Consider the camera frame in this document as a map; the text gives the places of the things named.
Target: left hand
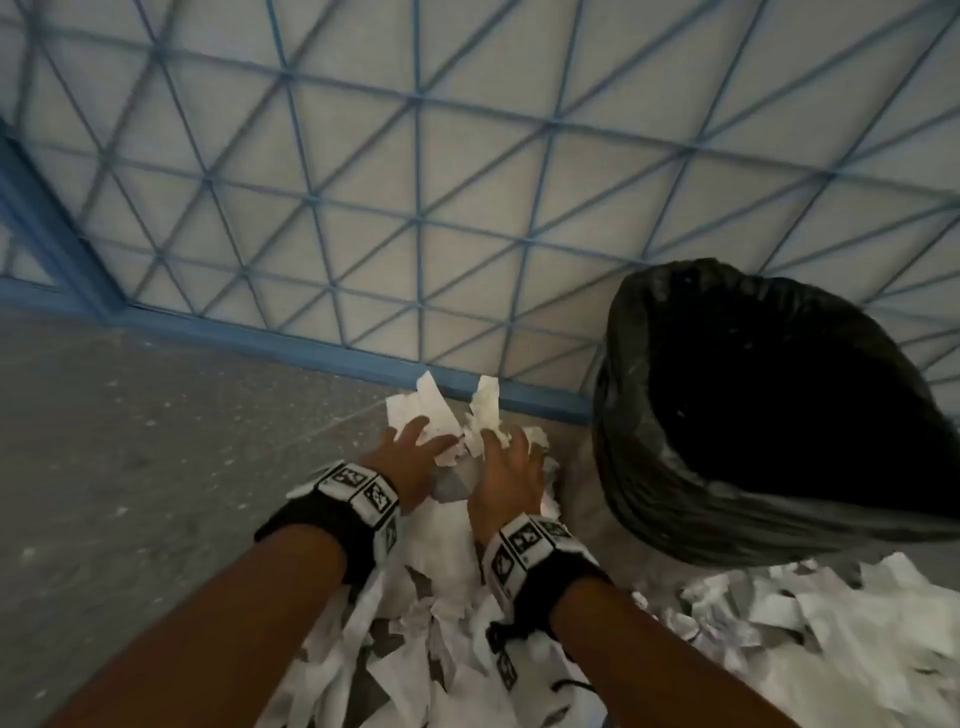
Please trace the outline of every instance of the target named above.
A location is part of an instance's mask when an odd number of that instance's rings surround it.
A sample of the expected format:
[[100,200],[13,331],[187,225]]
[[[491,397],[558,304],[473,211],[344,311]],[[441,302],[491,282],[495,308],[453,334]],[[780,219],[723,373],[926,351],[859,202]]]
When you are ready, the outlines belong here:
[[430,418],[425,415],[415,417],[399,437],[394,427],[387,427],[380,435],[377,449],[360,459],[360,465],[385,475],[394,484],[404,514],[430,495],[433,459],[458,442],[456,435],[440,435],[417,445],[417,438],[429,422]]

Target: right hand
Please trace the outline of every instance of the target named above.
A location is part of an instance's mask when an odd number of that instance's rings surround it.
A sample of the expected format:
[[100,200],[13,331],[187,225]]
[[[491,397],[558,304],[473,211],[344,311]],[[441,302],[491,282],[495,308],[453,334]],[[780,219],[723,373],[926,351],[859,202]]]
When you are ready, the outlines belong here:
[[467,501],[467,512],[473,538],[486,548],[496,532],[521,513],[540,514],[543,450],[539,445],[531,448],[519,427],[511,429],[513,439],[506,450],[492,430],[485,429],[480,435],[483,474]]

